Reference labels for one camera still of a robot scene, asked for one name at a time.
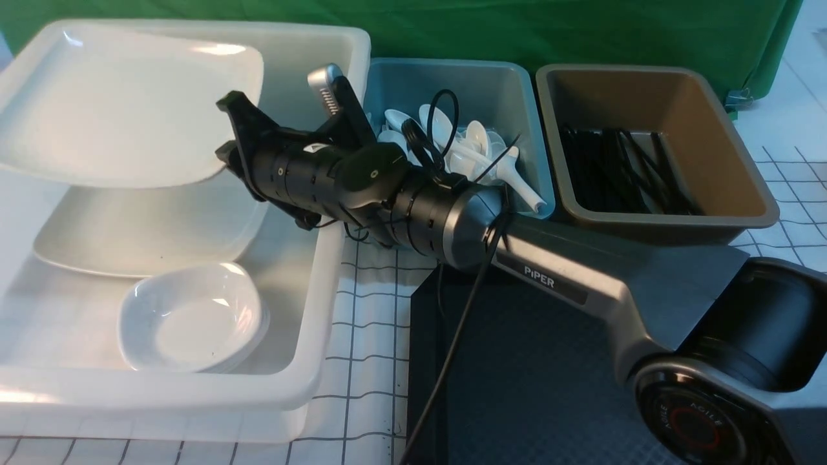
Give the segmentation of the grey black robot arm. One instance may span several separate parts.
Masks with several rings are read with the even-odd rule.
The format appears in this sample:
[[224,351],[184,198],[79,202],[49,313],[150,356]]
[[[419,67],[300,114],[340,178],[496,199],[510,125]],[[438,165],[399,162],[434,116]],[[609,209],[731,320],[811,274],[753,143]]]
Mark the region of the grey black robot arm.
[[402,122],[401,148],[378,142],[336,65],[308,80],[329,114],[319,129],[275,123],[233,90],[216,102],[234,134],[216,157],[301,229],[328,217],[477,273],[402,464],[491,265],[606,323],[618,381],[633,380],[644,423],[683,461],[825,463],[825,274],[730,246],[649,246],[514,214],[504,189],[446,170],[458,124],[439,124],[436,105],[446,95],[459,109],[450,89]]

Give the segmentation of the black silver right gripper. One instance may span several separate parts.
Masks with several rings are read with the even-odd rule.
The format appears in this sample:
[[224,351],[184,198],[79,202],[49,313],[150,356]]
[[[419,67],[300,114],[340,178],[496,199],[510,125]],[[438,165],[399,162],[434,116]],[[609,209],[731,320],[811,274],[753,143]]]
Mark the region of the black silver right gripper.
[[299,229],[322,227],[328,217],[376,242],[398,242],[410,221],[399,211],[410,204],[406,153],[377,141],[339,66],[311,72],[308,83],[329,109],[317,130],[275,123],[241,91],[220,98],[216,107],[229,118],[233,140],[220,145],[216,157],[254,200],[273,204]]

